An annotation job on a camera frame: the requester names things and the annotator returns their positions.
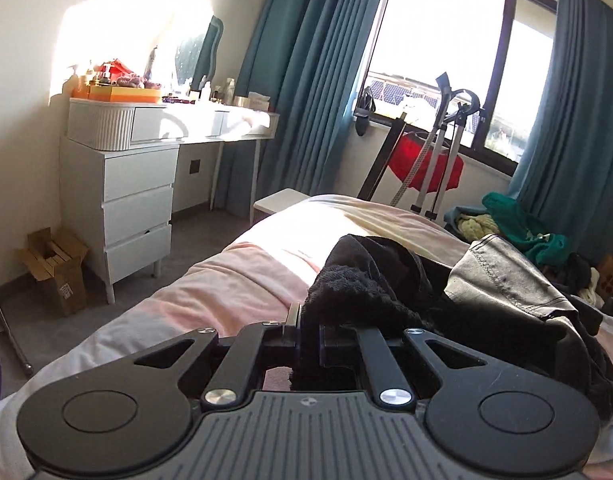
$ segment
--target white stool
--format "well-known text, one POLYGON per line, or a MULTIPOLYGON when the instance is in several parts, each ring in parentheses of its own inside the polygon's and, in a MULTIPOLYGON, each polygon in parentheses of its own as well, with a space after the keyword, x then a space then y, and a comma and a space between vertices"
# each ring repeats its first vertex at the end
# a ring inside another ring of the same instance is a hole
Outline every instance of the white stool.
POLYGON ((257 202, 253 204, 253 210, 261 212, 262 215, 260 215, 260 218, 265 218, 268 215, 279 213, 287 207, 291 207, 307 198, 309 198, 308 195, 300 193, 295 189, 288 189, 287 187, 282 191, 278 191, 277 193, 257 200, 257 202))

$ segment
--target teal curtain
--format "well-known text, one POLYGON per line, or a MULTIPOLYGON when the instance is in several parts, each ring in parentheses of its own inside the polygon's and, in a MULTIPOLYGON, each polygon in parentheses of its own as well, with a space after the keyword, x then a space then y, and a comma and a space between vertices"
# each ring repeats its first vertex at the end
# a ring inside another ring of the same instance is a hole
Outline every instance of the teal curtain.
MULTIPOLYGON (((257 196, 328 192, 349 132, 350 95, 380 0, 267 0, 236 95, 270 96, 280 114, 261 158, 257 196)), ((253 141, 227 143, 216 206, 248 216, 253 141)))
POLYGON ((613 9, 559 0, 551 67, 509 189, 571 248, 613 252, 613 9))

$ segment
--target sky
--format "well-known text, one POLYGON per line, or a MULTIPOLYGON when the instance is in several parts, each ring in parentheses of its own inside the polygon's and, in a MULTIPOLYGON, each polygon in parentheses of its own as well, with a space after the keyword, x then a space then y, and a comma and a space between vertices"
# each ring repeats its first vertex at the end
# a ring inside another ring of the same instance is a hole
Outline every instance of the sky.
MULTIPOLYGON (((370 69, 453 89, 483 103, 493 71, 504 0, 389 0, 370 69)), ((544 88, 553 40, 515 21, 496 113, 530 130, 544 88)))

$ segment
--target window pane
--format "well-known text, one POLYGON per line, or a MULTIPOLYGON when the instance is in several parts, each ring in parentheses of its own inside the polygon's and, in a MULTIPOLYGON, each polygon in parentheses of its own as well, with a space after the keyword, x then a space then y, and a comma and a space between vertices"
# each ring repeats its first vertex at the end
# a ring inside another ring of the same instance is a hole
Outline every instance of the window pane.
POLYGON ((509 54, 486 137, 487 148, 518 162, 535 122, 553 49, 555 13, 517 0, 509 54))
MULTIPOLYGON (((483 103, 503 8, 504 0, 389 0, 366 79, 377 113, 406 111, 407 122, 430 130, 439 105, 435 78, 443 72, 452 88, 472 90, 483 103)), ((471 145, 477 124, 477 115, 469 118, 462 144, 471 145)))

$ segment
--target sunlight patch on wall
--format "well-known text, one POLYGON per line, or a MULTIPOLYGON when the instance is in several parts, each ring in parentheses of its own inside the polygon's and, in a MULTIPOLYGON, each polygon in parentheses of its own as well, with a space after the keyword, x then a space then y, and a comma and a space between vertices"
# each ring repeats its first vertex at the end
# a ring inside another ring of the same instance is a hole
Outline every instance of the sunlight patch on wall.
POLYGON ((205 33, 212 16, 210 0, 88 0, 72 6, 54 51, 50 95, 62 92, 72 66, 84 73, 90 60, 117 57, 141 75, 156 45, 157 76, 170 75, 177 46, 205 33))

